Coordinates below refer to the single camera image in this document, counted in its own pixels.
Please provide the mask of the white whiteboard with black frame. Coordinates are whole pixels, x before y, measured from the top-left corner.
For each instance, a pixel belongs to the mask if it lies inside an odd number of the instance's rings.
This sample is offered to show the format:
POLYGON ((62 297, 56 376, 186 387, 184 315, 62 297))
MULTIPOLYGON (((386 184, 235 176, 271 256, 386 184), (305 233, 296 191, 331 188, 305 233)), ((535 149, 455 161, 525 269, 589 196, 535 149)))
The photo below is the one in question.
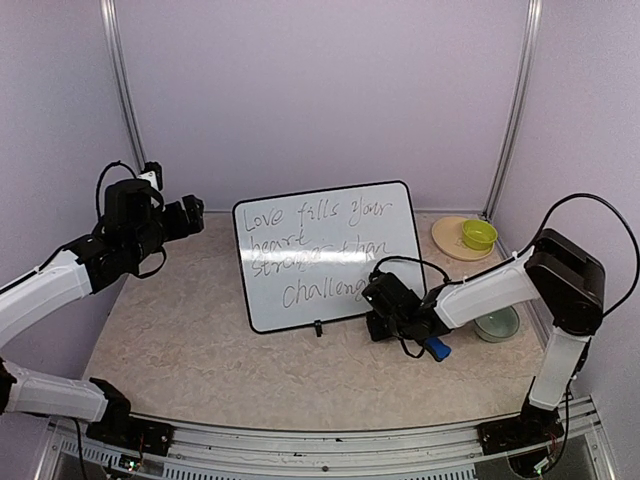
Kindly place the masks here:
POLYGON ((419 235, 400 180, 238 202, 233 224, 251 329, 268 334, 364 314, 375 265, 419 295, 419 235))

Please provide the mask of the blue whiteboard eraser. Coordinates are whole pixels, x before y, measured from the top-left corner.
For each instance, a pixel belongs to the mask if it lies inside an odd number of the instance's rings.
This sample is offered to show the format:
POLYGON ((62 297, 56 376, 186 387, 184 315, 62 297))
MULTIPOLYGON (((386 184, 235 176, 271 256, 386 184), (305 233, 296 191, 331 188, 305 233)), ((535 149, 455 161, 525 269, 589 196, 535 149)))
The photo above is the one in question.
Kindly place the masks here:
POLYGON ((439 338, 432 337, 424 342, 424 348, 436 362, 442 362, 451 354, 451 348, 439 338))

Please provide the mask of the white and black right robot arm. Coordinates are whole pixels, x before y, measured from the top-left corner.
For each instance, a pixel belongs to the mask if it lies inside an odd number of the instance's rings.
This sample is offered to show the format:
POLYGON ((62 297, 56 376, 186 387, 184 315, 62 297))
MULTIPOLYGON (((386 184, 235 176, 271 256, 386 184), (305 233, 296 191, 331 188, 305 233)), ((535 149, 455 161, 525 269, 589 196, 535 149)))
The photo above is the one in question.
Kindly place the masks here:
POLYGON ((523 253, 468 280, 448 281, 419 297, 391 272, 374 270, 362 296, 371 337, 414 341, 433 358, 440 337, 483 315, 541 300, 553 318, 539 373, 518 415, 477 427, 486 455, 517 450, 566 433, 558 413, 591 337, 601 326, 605 271, 593 256, 553 229, 542 230, 523 253))

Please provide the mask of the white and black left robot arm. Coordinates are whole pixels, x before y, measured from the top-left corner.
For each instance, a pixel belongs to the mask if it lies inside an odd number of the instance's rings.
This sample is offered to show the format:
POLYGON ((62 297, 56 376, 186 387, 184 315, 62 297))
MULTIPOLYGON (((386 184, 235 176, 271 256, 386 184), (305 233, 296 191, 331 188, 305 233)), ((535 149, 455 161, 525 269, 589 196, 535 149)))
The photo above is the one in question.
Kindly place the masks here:
MULTIPOLYGON (((194 195, 166 203, 146 179, 119 181, 105 191, 94 230, 59 247, 41 266, 1 289, 1 342, 9 343, 62 307, 114 284, 145 278, 141 263, 165 255, 165 243, 204 228, 204 203, 194 195)), ((140 434, 130 401, 102 379, 72 380, 1 363, 1 411, 84 420, 95 437, 121 445, 140 434)))

